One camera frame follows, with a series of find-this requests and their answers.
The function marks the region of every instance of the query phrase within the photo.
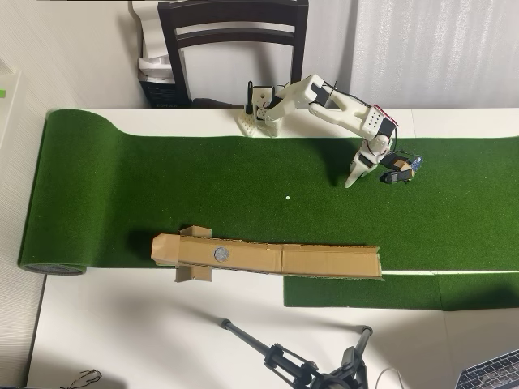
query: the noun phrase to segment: white table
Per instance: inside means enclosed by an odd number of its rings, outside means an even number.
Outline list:
[[[94,110],[136,135],[240,135],[232,110]],[[517,136],[519,109],[394,109],[399,137]],[[297,112],[281,136],[344,136],[341,128]],[[175,270],[88,269],[48,276],[28,385],[66,387],[98,369],[92,389],[283,388],[263,358],[216,324],[227,317],[267,345],[281,343],[337,368],[358,326],[375,334],[365,352],[371,387],[397,367],[409,389],[454,387],[462,367],[519,348],[519,310],[285,308],[282,278],[214,271],[213,282],[174,283]],[[387,373],[380,387],[398,388]]]

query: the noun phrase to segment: laptop keyboard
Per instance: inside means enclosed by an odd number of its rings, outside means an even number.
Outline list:
[[[493,389],[513,382],[519,384],[519,351],[463,370],[456,389]]]

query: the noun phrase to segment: tripod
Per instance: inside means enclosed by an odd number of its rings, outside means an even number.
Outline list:
[[[362,360],[362,354],[369,337],[373,334],[373,330],[370,327],[362,329],[362,335],[358,340],[357,346],[348,347],[344,351],[341,367],[330,374],[319,373],[314,362],[301,358],[280,344],[268,347],[266,344],[240,330],[227,318],[223,319],[221,327],[231,331],[254,350],[264,355],[265,366],[294,389],[368,389],[366,365],[364,365]],[[284,357],[285,353],[300,360],[302,364],[296,365]],[[294,378],[293,381],[290,381],[277,367],[291,375]]]

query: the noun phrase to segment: wooden chair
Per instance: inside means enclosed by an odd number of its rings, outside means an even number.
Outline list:
[[[207,43],[250,41],[289,45],[290,82],[301,80],[307,34],[308,0],[188,0],[160,2],[159,17],[177,88],[179,106],[191,106],[179,50]],[[219,22],[263,22],[294,26],[294,32],[267,28],[221,28],[177,34],[176,29]]]

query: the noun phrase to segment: cardboard piece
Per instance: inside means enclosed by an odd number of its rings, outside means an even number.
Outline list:
[[[180,235],[192,236],[192,237],[212,237],[212,230],[199,227],[198,225],[192,225],[186,229],[181,229],[178,233]],[[176,266],[176,277],[175,282],[184,282],[189,280],[200,280],[211,282],[211,268],[204,266]]]
[[[153,239],[158,265],[215,267],[294,276],[381,278],[378,247],[274,245],[184,234]]]

